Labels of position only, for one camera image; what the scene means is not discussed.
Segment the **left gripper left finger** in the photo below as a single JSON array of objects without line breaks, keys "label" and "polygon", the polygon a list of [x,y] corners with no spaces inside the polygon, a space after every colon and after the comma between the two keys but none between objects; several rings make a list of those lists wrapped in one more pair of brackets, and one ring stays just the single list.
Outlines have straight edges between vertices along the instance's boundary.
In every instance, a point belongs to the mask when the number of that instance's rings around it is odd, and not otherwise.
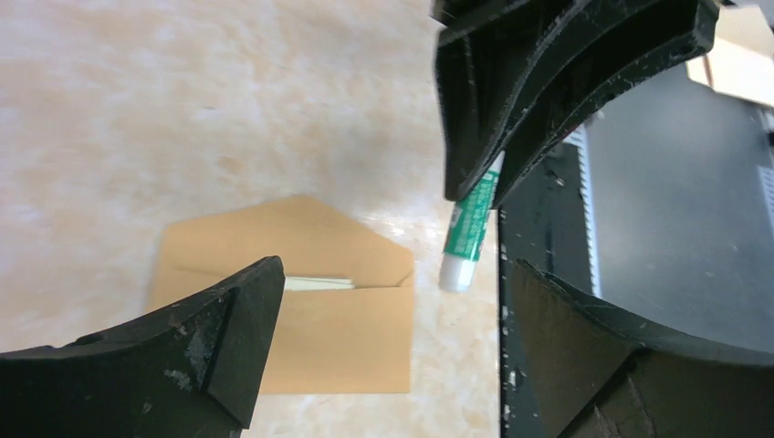
[{"label": "left gripper left finger", "polygon": [[250,426],[285,276],[277,256],[65,346],[1,357],[4,437],[237,437]]}]

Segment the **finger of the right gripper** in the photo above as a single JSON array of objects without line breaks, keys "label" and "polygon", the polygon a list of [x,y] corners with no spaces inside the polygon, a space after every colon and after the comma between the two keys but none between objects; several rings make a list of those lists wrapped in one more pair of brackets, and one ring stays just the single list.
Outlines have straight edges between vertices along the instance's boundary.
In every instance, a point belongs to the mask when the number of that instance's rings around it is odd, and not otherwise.
[{"label": "finger of the right gripper", "polygon": [[435,83],[445,136],[445,198],[460,201],[495,155],[498,127],[540,42],[577,1],[437,1]]},{"label": "finger of the right gripper", "polygon": [[548,151],[610,100],[714,44],[713,1],[593,1],[541,57],[559,68],[550,81],[533,69],[536,90],[523,117],[504,133],[493,205],[500,206]]}]

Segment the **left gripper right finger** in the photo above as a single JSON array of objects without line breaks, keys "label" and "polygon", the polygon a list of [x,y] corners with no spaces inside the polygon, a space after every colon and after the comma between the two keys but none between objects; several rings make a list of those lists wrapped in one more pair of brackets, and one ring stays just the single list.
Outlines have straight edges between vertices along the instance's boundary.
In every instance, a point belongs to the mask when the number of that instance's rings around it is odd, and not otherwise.
[{"label": "left gripper right finger", "polygon": [[519,328],[549,437],[770,437],[770,353],[695,337],[522,265]]}]

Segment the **beige lined letter paper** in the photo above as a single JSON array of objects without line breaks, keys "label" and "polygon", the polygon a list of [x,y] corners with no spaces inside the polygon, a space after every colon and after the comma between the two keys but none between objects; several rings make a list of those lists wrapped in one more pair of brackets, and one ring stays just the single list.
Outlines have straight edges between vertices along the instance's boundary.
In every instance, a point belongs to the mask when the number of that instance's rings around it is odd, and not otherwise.
[{"label": "beige lined letter paper", "polygon": [[286,291],[351,290],[354,284],[348,278],[288,276]]}]

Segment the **brown kraft envelope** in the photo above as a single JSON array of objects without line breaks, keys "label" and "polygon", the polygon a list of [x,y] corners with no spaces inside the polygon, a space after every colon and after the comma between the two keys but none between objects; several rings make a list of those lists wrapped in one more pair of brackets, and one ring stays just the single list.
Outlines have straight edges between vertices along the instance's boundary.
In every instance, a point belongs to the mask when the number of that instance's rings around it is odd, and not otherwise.
[{"label": "brown kraft envelope", "polygon": [[410,390],[412,252],[308,196],[168,226],[148,309],[188,297],[265,256],[279,256],[288,277],[343,278],[352,288],[285,292],[262,393]]}]

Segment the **small green glue stick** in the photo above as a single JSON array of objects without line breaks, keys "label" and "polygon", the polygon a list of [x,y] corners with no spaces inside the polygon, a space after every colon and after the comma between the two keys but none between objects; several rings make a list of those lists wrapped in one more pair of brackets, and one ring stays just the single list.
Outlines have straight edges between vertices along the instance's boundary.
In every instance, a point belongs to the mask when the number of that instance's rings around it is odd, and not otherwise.
[{"label": "small green glue stick", "polygon": [[504,155],[500,152],[468,196],[455,203],[438,278],[445,292],[466,292],[473,282]]}]

